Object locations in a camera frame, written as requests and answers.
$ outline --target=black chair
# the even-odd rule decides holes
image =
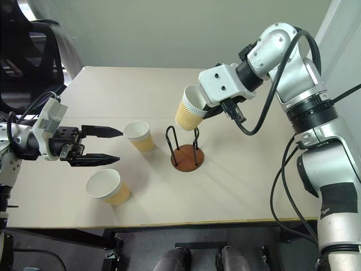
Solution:
[[[16,0],[0,0],[0,111],[17,115],[47,91],[64,91],[63,67],[56,38],[47,23],[28,21]],[[39,114],[44,102],[30,114]]]

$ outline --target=paper cup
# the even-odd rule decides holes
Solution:
[[[185,131],[191,131],[203,121],[207,111],[202,109],[206,105],[199,86],[187,86],[184,90],[177,113],[175,123]]]
[[[125,202],[130,195],[127,185],[120,179],[118,171],[103,169],[90,177],[86,191],[93,198],[116,205]]]
[[[154,148],[149,125],[145,121],[133,121],[124,127],[123,134],[139,151],[150,151]]]

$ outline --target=cup stand loop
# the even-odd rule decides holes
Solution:
[[[177,148],[173,150],[168,136],[168,131],[173,130],[173,136]],[[178,145],[177,135],[173,126],[169,126],[165,132],[165,138],[167,140],[170,152],[171,152],[171,164],[173,167],[182,172],[190,172],[199,168],[204,161],[204,153],[198,148],[199,130],[198,127],[194,129],[195,139],[192,145]]]

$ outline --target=floor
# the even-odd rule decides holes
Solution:
[[[87,230],[101,235],[102,229]],[[103,249],[77,246],[8,230],[14,236],[16,248],[38,248],[57,253],[67,270],[100,271],[105,255]],[[126,271],[152,270],[161,255],[174,248],[179,242],[227,242],[240,249],[249,260],[254,271],[269,270],[262,261],[262,245],[269,245],[280,254],[281,270],[313,270],[318,257],[317,248],[307,240],[296,239],[290,243],[277,242],[276,227],[225,228],[225,229],[164,229],[142,230],[120,234],[124,240],[122,248],[122,268]],[[192,271],[215,270],[217,250],[192,250]],[[53,258],[38,253],[16,252],[14,271],[24,267],[38,267],[41,271],[61,270]]]

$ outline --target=white table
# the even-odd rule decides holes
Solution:
[[[122,130],[133,120],[147,121],[156,148],[138,152],[125,137],[84,140],[85,153],[120,156],[102,167],[72,168],[67,162],[23,161],[10,203],[8,227],[81,228],[273,221],[270,190],[285,145],[293,134],[286,115],[275,100],[261,131],[244,135],[224,114],[203,121],[199,147],[203,165],[194,172],[175,170],[165,129],[174,125],[183,89],[197,83],[198,69],[87,67],[62,97],[69,110],[62,126],[82,124]],[[256,123],[270,83],[257,97],[241,105],[246,126]],[[157,95],[162,99],[151,99]],[[193,132],[175,126],[180,145],[191,143]],[[287,180],[305,217],[316,217],[319,201],[306,192],[298,176],[296,159],[287,168]],[[118,170],[131,197],[110,206],[87,195],[88,178],[102,168]],[[276,187],[274,203],[279,217],[297,218],[284,190]]]

